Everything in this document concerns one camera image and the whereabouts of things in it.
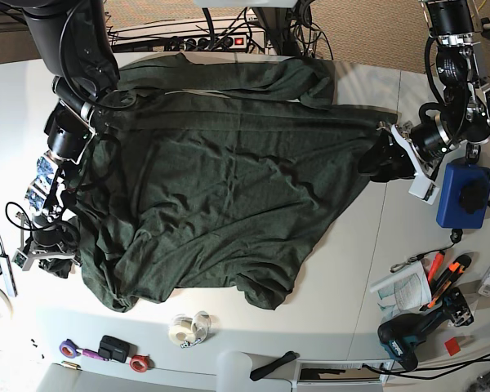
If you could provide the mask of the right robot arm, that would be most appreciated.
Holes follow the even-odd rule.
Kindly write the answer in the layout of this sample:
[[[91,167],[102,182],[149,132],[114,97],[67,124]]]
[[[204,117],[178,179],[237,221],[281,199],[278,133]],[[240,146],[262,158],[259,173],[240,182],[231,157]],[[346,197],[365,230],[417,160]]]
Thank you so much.
[[[53,74],[58,103],[45,126],[48,150],[25,199],[31,217],[20,217],[29,233],[13,261],[29,270],[37,261],[78,263],[78,231],[64,219],[85,186],[82,161],[97,138],[94,116],[109,111],[104,97],[118,87],[118,63],[109,45],[102,1],[8,1],[29,28],[39,55]]]

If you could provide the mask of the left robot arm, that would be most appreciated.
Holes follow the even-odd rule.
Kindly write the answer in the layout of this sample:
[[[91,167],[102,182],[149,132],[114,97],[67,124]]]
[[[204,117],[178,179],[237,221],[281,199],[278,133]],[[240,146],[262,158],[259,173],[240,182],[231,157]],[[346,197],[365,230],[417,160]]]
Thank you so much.
[[[381,122],[358,171],[374,182],[410,180],[410,194],[431,204],[444,157],[461,143],[478,150],[490,139],[490,82],[475,3],[423,1],[421,7],[429,29],[425,71],[435,100],[418,109],[417,125]]]

